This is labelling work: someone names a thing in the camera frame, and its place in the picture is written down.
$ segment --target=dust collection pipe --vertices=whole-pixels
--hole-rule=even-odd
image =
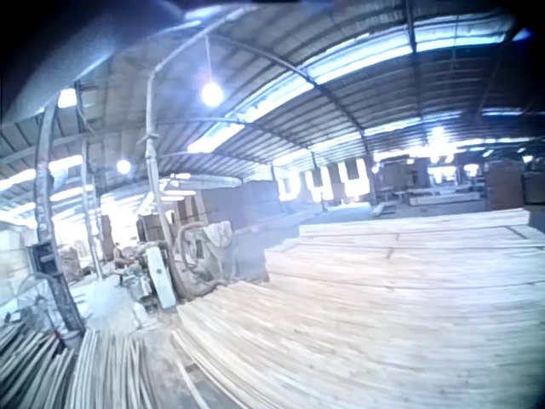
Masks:
[[[163,229],[164,238],[169,245],[169,250],[172,251],[173,241],[172,235],[170,233],[169,222],[167,216],[164,214],[163,201],[161,200],[161,189],[159,187],[159,169],[157,165],[157,152],[155,151],[154,140],[158,138],[158,135],[155,133],[155,126],[153,121],[153,81],[155,76],[171,62],[179,53],[184,49],[195,44],[201,38],[206,37],[210,32],[214,31],[219,26],[224,23],[236,20],[239,16],[246,13],[247,11],[253,8],[241,8],[237,9],[225,17],[219,19],[218,21],[213,22],[187,41],[185,41],[180,47],[172,51],[167,55],[161,62],[159,62],[155,68],[153,68],[150,73],[149,78],[147,79],[147,93],[146,93],[146,165],[147,173],[150,178],[150,187],[155,196],[155,203],[157,205],[157,212],[159,214],[159,220],[161,221],[161,228]]]

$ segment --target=metal pole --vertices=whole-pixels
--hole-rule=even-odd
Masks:
[[[215,21],[210,24],[194,36],[190,37],[185,41],[180,47],[172,51],[169,55],[159,62],[155,68],[153,68],[150,73],[149,78],[147,79],[147,94],[146,94],[146,165],[147,173],[150,179],[150,187],[155,196],[155,204],[157,206],[157,212],[159,214],[159,220],[161,221],[161,228],[163,229],[164,238],[169,245],[169,248],[172,249],[173,241],[172,235],[170,234],[169,221],[167,220],[166,215],[164,214],[163,201],[161,200],[161,188],[159,186],[159,169],[157,165],[157,152],[155,151],[155,146],[153,141],[158,138],[158,135],[155,133],[155,125],[153,120],[153,82],[155,81],[155,76],[171,62],[180,52],[184,49],[187,49],[191,45],[195,44],[198,40],[203,37],[206,37],[209,32],[212,32],[217,27],[221,26],[229,20],[235,20],[240,15],[244,14],[248,9],[241,8],[237,9],[225,17]]]
[[[314,155],[314,152],[310,152],[311,157],[313,158],[313,165],[314,170],[318,170],[318,165],[316,164],[316,156]],[[322,205],[322,210],[325,211],[325,204],[324,204],[324,195],[320,191],[320,204]]]
[[[53,185],[53,177],[49,173],[49,159],[53,144],[52,134],[57,100],[57,97],[52,98],[51,102],[45,107],[38,132],[35,162],[36,178],[34,179],[34,203],[36,203],[36,209],[34,210],[34,214],[37,222],[38,242],[40,244],[49,243],[56,264],[57,271],[49,273],[49,276],[52,278],[49,282],[49,288],[59,309],[60,316],[65,322],[68,331],[84,333],[85,324],[77,311],[77,306],[68,288],[66,277],[61,271],[59,252],[55,240],[55,226],[52,220],[51,202],[49,201]]]
[[[85,228],[87,230],[87,242],[89,243],[89,251],[91,252],[91,258],[93,259],[93,265],[95,266],[96,275],[99,279],[103,279],[102,267],[99,263],[99,257],[96,255],[95,238],[93,237],[93,229],[91,227],[90,207],[89,207],[89,193],[85,189],[89,180],[87,173],[89,167],[89,140],[84,139],[82,142],[82,201],[83,201],[83,217],[85,219]]]

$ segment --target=wooden plank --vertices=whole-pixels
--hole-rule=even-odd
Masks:
[[[241,407],[529,407],[545,235],[527,217],[304,227],[267,251],[270,282],[178,307],[176,341]]]

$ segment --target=warehouse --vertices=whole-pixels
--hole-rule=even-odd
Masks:
[[[537,34],[480,2],[154,7],[5,70],[0,406],[536,405]]]

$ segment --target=concrete floor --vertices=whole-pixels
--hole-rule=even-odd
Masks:
[[[419,207],[398,205],[394,212],[387,211],[379,219],[438,216],[484,210],[485,204],[480,201]],[[372,219],[372,212],[369,204],[352,204],[330,208],[327,212],[307,220],[303,224],[356,222],[370,219]],[[279,245],[287,238],[297,237],[298,234],[299,226],[294,226],[236,237],[235,254],[239,275],[249,279],[259,278],[265,271],[264,250]],[[179,359],[182,365],[191,368],[190,376],[210,407],[236,409],[237,406],[198,368],[190,366],[191,360],[170,342],[171,329],[176,326],[178,320],[175,311],[162,312],[151,317],[145,328],[137,331],[135,321],[132,319],[134,301],[124,288],[116,287],[117,282],[117,277],[110,277],[102,282],[92,280],[90,283],[73,288],[72,294],[78,302],[80,311],[88,316],[89,326],[109,327],[116,331],[133,332],[144,337],[152,369],[155,373],[161,374],[158,377],[158,392],[163,400],[163,407],[198,409],[176,367],[175,360]]]

